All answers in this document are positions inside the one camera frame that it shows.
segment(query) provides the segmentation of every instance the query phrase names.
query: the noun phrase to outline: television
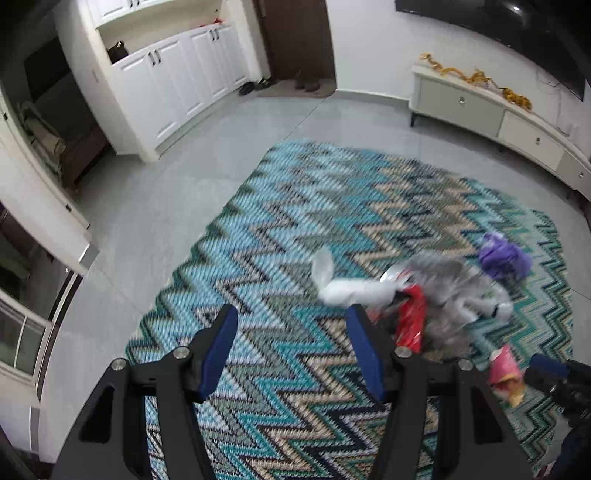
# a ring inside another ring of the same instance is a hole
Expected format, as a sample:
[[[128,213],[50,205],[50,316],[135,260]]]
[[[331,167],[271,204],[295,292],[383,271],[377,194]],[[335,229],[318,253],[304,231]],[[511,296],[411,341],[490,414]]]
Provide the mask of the television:
[[[568,49],[527,0],[395,0],[396,10],[485,35],[521,53],[583,100],[585,77]]]

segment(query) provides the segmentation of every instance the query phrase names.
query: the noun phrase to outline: yellow decoration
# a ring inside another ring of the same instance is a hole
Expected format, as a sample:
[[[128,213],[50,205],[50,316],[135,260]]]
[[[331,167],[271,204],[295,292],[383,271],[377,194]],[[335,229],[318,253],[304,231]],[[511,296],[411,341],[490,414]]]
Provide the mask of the yellow decoration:
[[[432,65],[431,68],[442,76],[448,73],[455,73],[460,78],[460,80],[477,86],[488,87],[489,82],[491,82],[497,89],[501,91],[501,94],[505,100],[507,100],[509,103],[520,106],[522,109],[527,110],[528,112],[531,112],[531,102],[527,97],[523,95],[517,95],[508,87],[499,87],[495,81],[492,78],[487,77],[482,70],[476,69],[471,77],[466,77],[460,70],[454,67],[443,68],[443,65],[441,65],[438,61],[435,61],[435,59],[433,59],[433,55],[430,53],[423,53],[419,59],[427,60]]]

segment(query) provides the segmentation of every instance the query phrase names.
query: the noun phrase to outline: drawer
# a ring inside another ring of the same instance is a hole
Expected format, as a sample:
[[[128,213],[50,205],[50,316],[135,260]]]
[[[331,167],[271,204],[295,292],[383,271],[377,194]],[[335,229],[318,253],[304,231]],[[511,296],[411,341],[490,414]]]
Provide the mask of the drawer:
[[[564,154],[562,145],[509,111],[505,112],[499,138],[523,154],[543,163],[550,170],[558,168]]]
[[[556,174],[573,190],[580,191],[587,200],[591,199],[591,173],[569,152],[564,152]]]
[[[454,86],[421,79],[417,110],[468,130],[496,137],[504,108]]]

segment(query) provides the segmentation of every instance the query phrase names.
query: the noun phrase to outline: shoe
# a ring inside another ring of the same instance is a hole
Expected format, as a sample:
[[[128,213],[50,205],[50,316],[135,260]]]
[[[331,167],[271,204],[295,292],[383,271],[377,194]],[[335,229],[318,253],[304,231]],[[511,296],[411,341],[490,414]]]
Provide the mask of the shoe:
[[[304,76],[301,74],[301,70],[295,75],[295,89],[302,90],[305,87]]]
[[[248,95],[254,89],[255,89],[254,82],[246,82],[244,85],[242,85],[242,87],[240,87],[240,90],[239,90],[238,94],[240,96]]]
[[[255,90],[264,90],[269,88],[271,85],[275,85],[275,79],[273,77],[262,78],[259,83],[255,85]]]
[[[320,82],[317,79],[306,80],[304,88],[306,89],[306,92],[315,92],[320,88]]]

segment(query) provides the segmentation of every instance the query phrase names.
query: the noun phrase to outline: metal screw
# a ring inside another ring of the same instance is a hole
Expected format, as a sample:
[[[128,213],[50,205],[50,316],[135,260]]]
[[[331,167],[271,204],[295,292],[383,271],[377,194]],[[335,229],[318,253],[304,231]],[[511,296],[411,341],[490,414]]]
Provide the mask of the metal screw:
[[[111,362],[111,368],[118,372],[119,370],[123,370],[127,366],[127,360],[125,358],[116,358]]]
[[[185,346],[178,346],[173,350],[173,357],[178,358],[179,360],[182,358],[187,358],[190,354],[191,350]]]
[[[394,349],[394,353],[399,358],[408,358],[409,356],[411,356],[413,354],[413,351],[410,348],[408,348],[407,346],[397,346]]]
[[[462,359],[458,360],[457,366],[460,367],[460,370],[464,370],[464,372],[469,372],[470,370],[472,370],[472,367],[474,365],[472,365],[472,362],[470,362],[469,360],[462,358]]]

